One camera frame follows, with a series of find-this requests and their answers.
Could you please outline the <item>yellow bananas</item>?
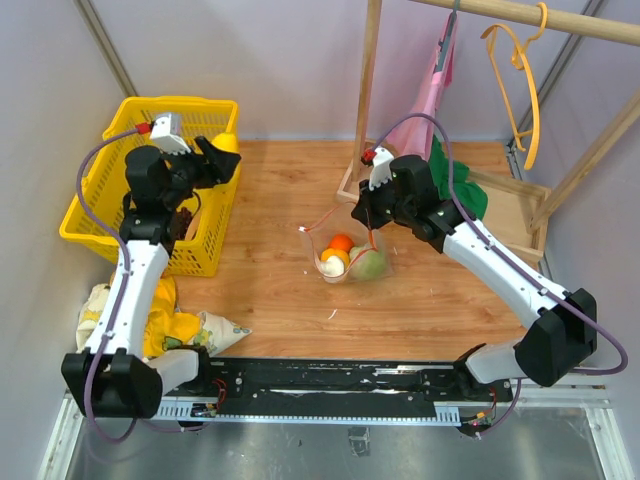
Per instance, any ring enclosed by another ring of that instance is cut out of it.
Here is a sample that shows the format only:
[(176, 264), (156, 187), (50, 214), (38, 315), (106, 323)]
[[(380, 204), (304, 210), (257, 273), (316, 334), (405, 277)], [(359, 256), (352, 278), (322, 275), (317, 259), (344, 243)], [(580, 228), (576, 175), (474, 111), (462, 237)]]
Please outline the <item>yellow bananas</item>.
[(239, 142), (237, 136), (233, 133), (219, 133), (213, 138), (211, 143), (214, 147), (221, 151), (235, 154), (239, 153)]

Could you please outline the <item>orange fruit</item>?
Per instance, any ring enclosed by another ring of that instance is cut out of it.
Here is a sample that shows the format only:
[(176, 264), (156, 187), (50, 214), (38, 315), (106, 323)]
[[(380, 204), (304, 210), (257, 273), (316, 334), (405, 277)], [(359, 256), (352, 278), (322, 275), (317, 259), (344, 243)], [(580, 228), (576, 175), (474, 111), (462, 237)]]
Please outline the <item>orange fruit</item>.
[(329, 247), (349, 253), (354, 247), (353, 240), (346, 234), (336, 234), (329, 243)]

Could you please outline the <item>clear zip bag orange zipper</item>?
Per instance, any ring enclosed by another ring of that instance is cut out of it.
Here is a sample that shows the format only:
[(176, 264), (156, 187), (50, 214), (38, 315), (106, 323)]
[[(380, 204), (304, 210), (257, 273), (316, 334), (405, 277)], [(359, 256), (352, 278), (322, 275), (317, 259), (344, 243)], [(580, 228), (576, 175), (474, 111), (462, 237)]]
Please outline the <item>clear zip bag orange zipper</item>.
[(355, 220), (354, 207), (354, 202), (341, 203), (298, 228), (311, 266), (329, 284), (379, 280), (393, 273), (381, 233)]

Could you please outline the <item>green cabbage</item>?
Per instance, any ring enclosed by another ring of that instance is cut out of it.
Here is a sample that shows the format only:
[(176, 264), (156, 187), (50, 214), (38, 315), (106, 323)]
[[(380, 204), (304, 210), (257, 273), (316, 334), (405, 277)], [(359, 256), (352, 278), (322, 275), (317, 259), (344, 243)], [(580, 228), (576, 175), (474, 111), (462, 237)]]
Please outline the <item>green cabbage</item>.
[(389, 264), (384, 250), (370, 249), (367, 245), (354, 246), (349, 257), (349, 277), (354, 281), (373, 280), (387, 273)]

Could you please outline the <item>yellow bell pepper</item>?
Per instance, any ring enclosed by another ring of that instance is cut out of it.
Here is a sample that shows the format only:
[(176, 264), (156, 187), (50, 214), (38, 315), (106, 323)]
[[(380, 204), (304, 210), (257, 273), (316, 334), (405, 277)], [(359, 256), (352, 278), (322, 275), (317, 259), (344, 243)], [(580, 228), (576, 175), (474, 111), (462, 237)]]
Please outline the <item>yellow bell pepper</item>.
[(341, 254), (342, 252), (337, 249), (328, 248), (322, 252), (320, 259), (322, 262), (326, 262), (330, 257), (340, 257)]

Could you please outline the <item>white garlic toy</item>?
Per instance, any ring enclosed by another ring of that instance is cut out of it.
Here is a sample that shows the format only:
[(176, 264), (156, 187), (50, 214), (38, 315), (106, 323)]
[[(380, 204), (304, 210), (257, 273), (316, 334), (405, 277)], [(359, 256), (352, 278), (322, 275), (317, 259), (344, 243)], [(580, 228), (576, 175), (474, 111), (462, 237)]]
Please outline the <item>white garlic toy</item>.
[(337, 278), (343, 275), (348, 265), (337, 255), (330, 255), (320, 262), (321, 273), (328, 278)]

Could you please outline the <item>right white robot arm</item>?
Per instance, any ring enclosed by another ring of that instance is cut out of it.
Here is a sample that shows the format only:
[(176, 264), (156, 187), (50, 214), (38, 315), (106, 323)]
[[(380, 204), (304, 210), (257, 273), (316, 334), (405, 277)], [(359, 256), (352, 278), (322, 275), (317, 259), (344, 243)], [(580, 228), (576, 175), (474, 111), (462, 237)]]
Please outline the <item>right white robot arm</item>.
[(442, 200), (426, 161), (394, 157), (379, 147), (364, 161), (372, 170), (359, 184), (352, 217), (369, 229), (406, 227), (472, 272), (515, 313), (526, 332), (500, 345), (481, 344), (465, 353), (453, 375), (455, 392), (474, 400), (489, 383), (528, 378), (550, 387), (597, 349), (597, 303), (586, 290), (573, 292), (532, 269), (506, 249), (473, 213)]

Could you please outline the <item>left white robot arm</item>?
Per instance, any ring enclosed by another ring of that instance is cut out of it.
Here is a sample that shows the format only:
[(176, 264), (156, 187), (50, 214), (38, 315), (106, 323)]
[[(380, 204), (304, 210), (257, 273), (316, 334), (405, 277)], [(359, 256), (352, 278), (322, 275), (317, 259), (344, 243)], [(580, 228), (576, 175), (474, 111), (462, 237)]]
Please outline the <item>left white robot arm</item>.
[(157, 284), (179, 237), (178, 210), (197, 189), (231, 181), (241, 160), (235, 135), (198, 136), (196, 151), (169, 154), (144, 145), (125, 157), (129, 186), (124, 218), (109, 228), (118, 246), (114, 282), (103, 314), (79, 353), (61, 373), (82, 413), (98, 418), (150, 419), (162, 397), (182, 386), (207, 393), (214, 383), (202, 346), (181, 346), (145, 362), (143, 337)]

